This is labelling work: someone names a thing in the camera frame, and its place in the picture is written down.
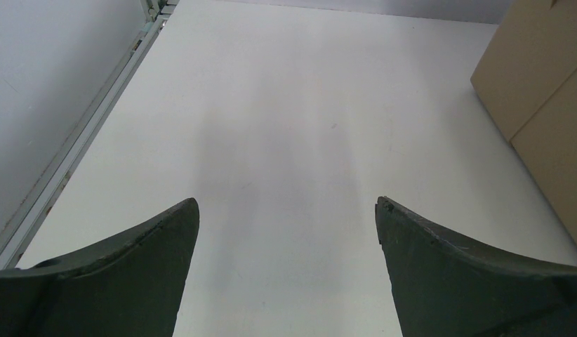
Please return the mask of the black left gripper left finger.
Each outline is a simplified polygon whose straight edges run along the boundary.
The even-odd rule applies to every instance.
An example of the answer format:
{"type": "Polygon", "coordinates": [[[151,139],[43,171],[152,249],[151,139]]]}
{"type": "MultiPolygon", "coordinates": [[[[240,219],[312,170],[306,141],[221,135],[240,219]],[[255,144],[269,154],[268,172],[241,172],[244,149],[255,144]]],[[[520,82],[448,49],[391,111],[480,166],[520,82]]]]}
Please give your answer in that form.
{"type": "Polygon", "coordinates": [[[172,336],[198,231],[188,198],[82,249],[0,270],[0,336],[172,336]]]}

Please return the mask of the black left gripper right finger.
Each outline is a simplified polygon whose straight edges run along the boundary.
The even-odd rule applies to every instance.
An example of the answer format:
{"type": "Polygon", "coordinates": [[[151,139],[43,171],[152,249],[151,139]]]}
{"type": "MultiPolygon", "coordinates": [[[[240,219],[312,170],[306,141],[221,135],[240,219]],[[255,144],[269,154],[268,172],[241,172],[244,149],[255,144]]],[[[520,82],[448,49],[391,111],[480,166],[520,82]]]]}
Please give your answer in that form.
{"type": "Polygon", "coordinates": [[[375,219],[404,336],[577,336],[577,267],[498,249],[387,197],[375,219]]]}

